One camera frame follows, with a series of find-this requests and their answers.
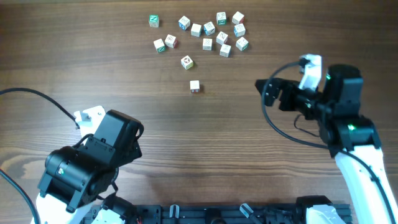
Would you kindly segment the wooden block blue H side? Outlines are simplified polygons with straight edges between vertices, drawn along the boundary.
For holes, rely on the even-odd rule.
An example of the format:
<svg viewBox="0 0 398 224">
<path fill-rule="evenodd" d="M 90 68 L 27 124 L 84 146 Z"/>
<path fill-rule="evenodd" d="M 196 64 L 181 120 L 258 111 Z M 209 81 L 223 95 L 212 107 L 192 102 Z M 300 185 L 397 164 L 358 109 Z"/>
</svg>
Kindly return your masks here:
<svg viewBox="0 0 398 224">
<path fill-rule="evenodd" d="M 222 57 L 228 58 L 231 52 L 231 46 L 227 44 L 223 44 L 220 48 L 220 55 Z"/>
</svg>

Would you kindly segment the wooden block red pattern top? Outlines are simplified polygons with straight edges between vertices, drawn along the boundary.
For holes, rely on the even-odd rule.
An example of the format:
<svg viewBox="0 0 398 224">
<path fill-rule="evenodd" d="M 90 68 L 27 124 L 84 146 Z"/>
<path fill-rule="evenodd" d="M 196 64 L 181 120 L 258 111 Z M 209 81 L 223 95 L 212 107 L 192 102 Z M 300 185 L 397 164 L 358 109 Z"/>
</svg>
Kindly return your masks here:
<svg viewBox="0 0 398 224">
<path fill-rule="evenodd" d="M 223 45 L 227 42 L 227 40 L 228 40 L 228 34 L 220 31 L 216 37 L 216 42 L 220 45 Z"/>
</svg>

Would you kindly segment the wooden block red U side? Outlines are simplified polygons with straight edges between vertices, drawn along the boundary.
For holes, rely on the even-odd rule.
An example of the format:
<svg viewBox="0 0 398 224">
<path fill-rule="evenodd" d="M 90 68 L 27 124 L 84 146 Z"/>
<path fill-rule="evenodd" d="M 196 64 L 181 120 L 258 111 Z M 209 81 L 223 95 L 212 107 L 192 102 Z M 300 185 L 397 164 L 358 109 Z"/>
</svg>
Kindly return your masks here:
<svg viewBox="0 0 398 224">
<path fill-rule="evenodd" d="M 191 80 L 190 81 L 190 92 L 191 93 L 199 93 L 200 92 L 200 81 L 199 80 Z"/>
</svg>

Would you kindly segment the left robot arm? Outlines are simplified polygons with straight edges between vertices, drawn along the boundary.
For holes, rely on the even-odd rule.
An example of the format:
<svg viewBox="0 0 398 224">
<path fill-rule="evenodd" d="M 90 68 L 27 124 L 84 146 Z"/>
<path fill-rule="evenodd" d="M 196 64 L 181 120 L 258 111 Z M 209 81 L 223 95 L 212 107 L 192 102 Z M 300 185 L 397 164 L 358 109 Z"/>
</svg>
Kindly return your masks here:
<svg viewBox="0 0 398 224">
<path fill-rule="evenodd" d="M 100 194 L 114 187 L 119 168 L 142 156 L 143 124 L 116 110 L 77 116 L 81 139 L 45 160 L 32 223 L 80 223 Z"/>
</svg>

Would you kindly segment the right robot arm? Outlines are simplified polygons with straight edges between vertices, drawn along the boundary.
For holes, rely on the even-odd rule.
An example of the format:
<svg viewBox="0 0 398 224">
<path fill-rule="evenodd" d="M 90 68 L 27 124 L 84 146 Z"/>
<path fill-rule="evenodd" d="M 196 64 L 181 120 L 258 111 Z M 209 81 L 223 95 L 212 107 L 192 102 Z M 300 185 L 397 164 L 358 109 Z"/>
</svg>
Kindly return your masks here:
<svg viewBox="0 0 398 224">
<path fill-rule="evenodd" d="M 328 67 L 323 91 L 299 88 L 277 77 L 256 80 L 262 112 L 269 125 L 299 144 L 326 149 L 341 171 L 359 223 L 397 223 L 397 203 L 389 185 L 381 141 L 374 123 L 359 113 L 363 78 L 352 65 Z M 323 144 L 294 138 L 272 123 L 267 107 L 280 101 L 281 111 L 298 111 L 315 120 Z"/>
</svg>

